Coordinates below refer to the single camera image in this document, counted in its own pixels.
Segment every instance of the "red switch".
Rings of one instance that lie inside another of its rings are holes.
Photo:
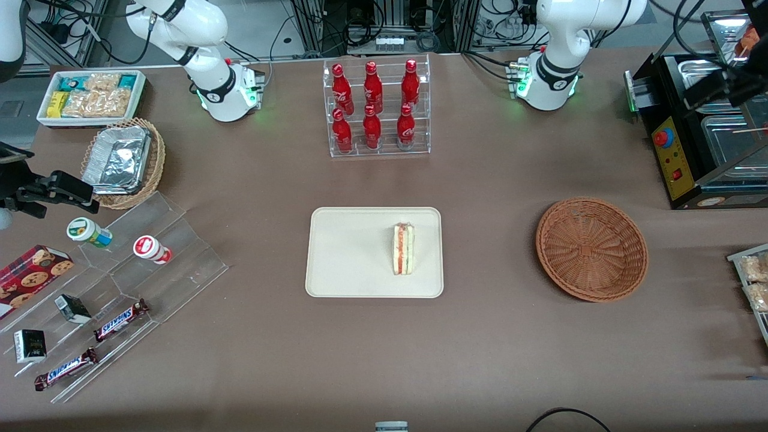
[[[654,134],[654,144],[659,147],[664,146],[667,143],[669,136],[665,131],[659,131]]]

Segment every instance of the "white tray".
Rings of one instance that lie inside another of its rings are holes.
[[[415,267],[392,269],[392,228],[415,228]],[[321,207],[312,213],[306,292],[313,297],[435,298],[442,293],[442,226],[431,207]]]
[[[53,92],[58,89],[58,85],[63,78],[81,77],[90,75],[94,72],[104,72],[120,75],[136,75],[136,82],[131,89],[131,98],[128,99],[128,107],[125,110],[123,117],[97,117],[97,118],[50,118],[46,115],[48,110],[48,104],[51,103],[51,96]],[[48,90],[45,91],[45,97],[38,109],[38,121],[41,125],[48,126],[49,128],[87,128],[92,126],[105,126],[113,125],[119,121],[129,120],[136,114],[136,108],[138,108],[139,101],[141,100],[141,92],[144,90],[144,82],[146,78],[144,74],[135,69],[97,69],[97,70],[77,70],[77,71],[64,71],[56,72],[51,77],[51,82],[48,83]]]

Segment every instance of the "red cookie box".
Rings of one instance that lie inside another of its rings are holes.
[[[38,244],[0,270],[0,320],[73,266],[69,255]]]

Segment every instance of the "cookie box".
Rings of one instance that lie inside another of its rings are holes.
[[[131,89],[131,98],[128,100],[128,107],[125,110],[123,117],[98,117],[98,118],[56,118],[48,117],[48,106],[51,103],[54,93],[60,90],[61,83],[64,80],[78,78],[90,75],[92,73],[109,73],[120,75],[134,75],[136,80],[133,83]],[[144,90],[144,83],[146,78],[144,74],[137,70],[130,69],[95,69],[87,71],[62,71],[56,72],[51,77],[51,82],[48,84],[48,90],[45,91],[45,97],[38,109],[38,122],[41,125],[48,126],[49,128],[90,128],[97,126],[113,125],[119,121],[129,120],[134,117],[136,110],[141,100],[141,92]]]
[[[73,266],[69,255],[38,244],[0,270],[0,320]]]

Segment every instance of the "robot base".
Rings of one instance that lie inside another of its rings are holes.
[[[574,78],[570,89],[552,90],[536,72],[536,61],[541,57],[540,52],[534,52],[528,57],[518,59],[517,68],[505,68],[507,78],[517,78],[520,82],[509,83],[509,94],[515,99],[526,101],[533,108],[542,111],[554,111],[565,104],[576,90],[578,76]]]
[[[235,72],[235,85],[222,102],[211,103],[200,92],[200,102],[211,117],[218,121],[235,121],[253,110],[261,109],[264,95],[264,75],[256,75],[253,69],[242,65],[230,65]]]

